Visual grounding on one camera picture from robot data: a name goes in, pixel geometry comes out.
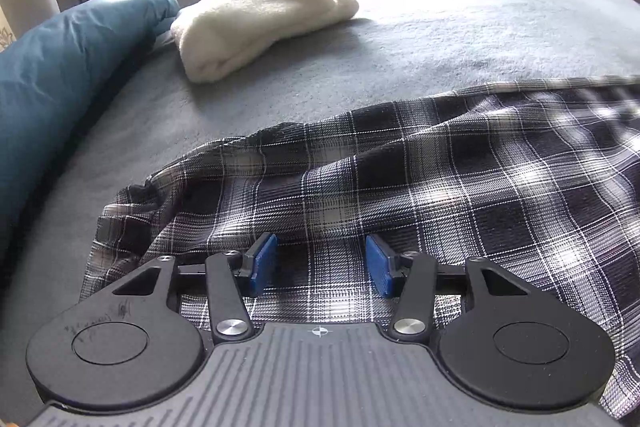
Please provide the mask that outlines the teal blue pillow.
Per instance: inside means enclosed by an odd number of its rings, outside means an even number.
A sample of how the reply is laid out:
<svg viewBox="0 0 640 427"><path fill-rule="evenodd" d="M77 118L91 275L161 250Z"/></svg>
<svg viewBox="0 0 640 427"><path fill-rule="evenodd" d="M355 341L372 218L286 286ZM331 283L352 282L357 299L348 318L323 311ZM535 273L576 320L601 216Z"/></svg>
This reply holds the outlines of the teal blue pillow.
<svg viewBox="0 0 640 427"><path fill-rule="evenodd" d="M51 162L115 70L178 15L178 0L89 0L1 54L1 258Z"/></svg>

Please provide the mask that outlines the grey bed blanket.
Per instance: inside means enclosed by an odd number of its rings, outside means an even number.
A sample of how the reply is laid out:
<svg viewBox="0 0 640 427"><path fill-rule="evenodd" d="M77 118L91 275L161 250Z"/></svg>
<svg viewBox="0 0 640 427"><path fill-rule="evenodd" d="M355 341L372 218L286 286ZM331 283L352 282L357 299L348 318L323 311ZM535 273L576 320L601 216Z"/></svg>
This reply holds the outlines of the grey bed blanket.
<svg viewBox="0 0 640 427"><path fill-rule="evenodd" d="M209 142L350 110L527 80L637 76L632 0L357 0L344 23L275 43L215 82L186 78L173 38L104 84L37 191L1 268L1 417L42 407L25 351L80 300L103 209Z"/></svg>

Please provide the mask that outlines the black white plaid pants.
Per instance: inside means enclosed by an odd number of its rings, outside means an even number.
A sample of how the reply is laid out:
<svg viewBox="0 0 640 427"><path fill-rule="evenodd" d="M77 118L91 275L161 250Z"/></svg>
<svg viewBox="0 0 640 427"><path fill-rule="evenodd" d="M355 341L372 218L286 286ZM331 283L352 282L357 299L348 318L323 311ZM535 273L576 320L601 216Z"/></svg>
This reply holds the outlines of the black white plaid pants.
<svg viewBox="0 0 640 427"><path fill-rule="evenodd" d="M257 322L387 322L370 234L447 265L483 256L598 323L616 356L602 407L638 407L637 76L489 83L206 143L103 209L81 296L265 232L279 259Z"/></svg>

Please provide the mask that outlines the folded white fleece garment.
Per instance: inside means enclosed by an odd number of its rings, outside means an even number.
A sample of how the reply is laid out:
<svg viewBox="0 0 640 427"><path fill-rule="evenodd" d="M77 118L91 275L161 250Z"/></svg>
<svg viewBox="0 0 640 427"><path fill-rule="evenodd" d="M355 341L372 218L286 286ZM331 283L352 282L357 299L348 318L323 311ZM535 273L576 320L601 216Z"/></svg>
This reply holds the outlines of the folded white fleece garment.
<svg viewBox="0 0 640 427"><path fill-rule="evenodd" d="M215 82L280 40L350 20L357 0L201 0L183 8L170 32L186 77Z"/></svg>

